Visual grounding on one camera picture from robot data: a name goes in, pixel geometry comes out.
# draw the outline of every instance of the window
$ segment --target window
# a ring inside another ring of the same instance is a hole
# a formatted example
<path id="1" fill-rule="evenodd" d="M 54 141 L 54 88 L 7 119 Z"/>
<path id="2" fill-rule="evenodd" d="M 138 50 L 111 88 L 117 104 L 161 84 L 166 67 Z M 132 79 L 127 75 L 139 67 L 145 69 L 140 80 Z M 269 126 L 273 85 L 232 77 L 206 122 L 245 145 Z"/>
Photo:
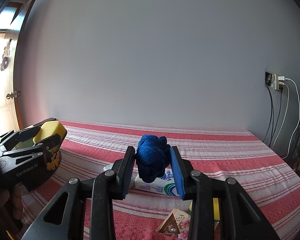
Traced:
<path id="1" fill-rule="evenodd" d="M 22 8 L 22 3 L 9 2 L 0 13 L 0 31 L 5 32 Z"/>

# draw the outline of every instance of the wall socket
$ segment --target wall socket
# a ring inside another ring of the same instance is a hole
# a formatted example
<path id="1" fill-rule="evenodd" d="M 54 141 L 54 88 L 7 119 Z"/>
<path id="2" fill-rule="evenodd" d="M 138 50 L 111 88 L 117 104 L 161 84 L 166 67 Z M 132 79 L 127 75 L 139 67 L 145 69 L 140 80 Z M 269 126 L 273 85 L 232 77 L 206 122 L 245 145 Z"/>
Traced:
<path id="1" fill-rule="evenodd" d="M 278 77 L 279 77 L 278 74 L 273 74 L 271 72 L 266 71 L 265 72 L 266 85 L 271 88 L 274 88 L 275 90 L 280 90 Z"/>

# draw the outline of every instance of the blue fabric ball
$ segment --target blue fabric ball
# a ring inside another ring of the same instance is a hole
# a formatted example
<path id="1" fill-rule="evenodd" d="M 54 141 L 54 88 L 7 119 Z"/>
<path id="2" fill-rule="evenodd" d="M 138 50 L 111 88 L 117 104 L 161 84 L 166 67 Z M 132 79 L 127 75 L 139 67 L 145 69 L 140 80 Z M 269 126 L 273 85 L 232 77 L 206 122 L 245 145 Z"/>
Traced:
<path id="1" fill-rule="evenodd" d="M 135 155 L 139 177 L 146 183 L 164 175 L 170 164 L 170 145 L 165 136 L 144 135 L 138 143 Z"/>

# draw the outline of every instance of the silver screw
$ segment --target silver screw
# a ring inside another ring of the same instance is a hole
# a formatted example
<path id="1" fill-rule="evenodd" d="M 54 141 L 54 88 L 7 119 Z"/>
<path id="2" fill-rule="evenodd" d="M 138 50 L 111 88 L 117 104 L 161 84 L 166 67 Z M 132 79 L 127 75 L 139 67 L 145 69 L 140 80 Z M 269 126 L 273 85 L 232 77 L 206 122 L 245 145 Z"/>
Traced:
<path id="1" fill-rule="evenodd" d="M 106 172 L 105 172 L 105 175 L 106 176 L 112 176 L 114 174 L 114 171 L 113 170 L 107 170 Z"/>
<path id="2" fill-rule="evenodd" d="M 227 182 L 228 182 L 229 184 L 231 184 L 231 185 L 234 185 L 234 184 L 237 183 L 237 181 L 236 181 L 234 178 L 228 178 L 228 179 L 227 179 Z"/>
<path id="3" fill-rule="evenodd" d="M 78 182 L 77 178 L 71 178 L 71 179 L 69 179 L 69 184 L 71 184 L 71 185 L 76 184 L 77 182 Z"/>
<path id="4" fill-rule="evenodd" d="M 194 176 L 194 177 L 198 177 L 198 176 L 200 176 L 201 172 L 200 172 L 200 171 L 197 171 L 197 170 L 193 170 L 193 171 L 191 171 L 190 174 L 191 174 L 192 176 Z"/>

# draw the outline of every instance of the gray wall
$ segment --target gray wall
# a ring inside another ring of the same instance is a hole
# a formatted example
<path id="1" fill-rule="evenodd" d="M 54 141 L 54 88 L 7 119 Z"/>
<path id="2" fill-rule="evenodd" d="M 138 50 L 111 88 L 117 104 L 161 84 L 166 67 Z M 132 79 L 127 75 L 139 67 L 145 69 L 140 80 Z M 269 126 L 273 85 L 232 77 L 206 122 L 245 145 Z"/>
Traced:
<path id="1" fill-rule="evenodd" d="M 300 91 L 293 0 L 36 0 L 26 35 L 25 125 L 53 116 L 246 128 L 262 139 L 270 117 L 265 70 L 294 79 Z M 298 120 L 289 85 L 279 154 Z M 272 92 L 277 116 L 280 93 Z M 286 100 L 285 89 L 283 113 Z"/>

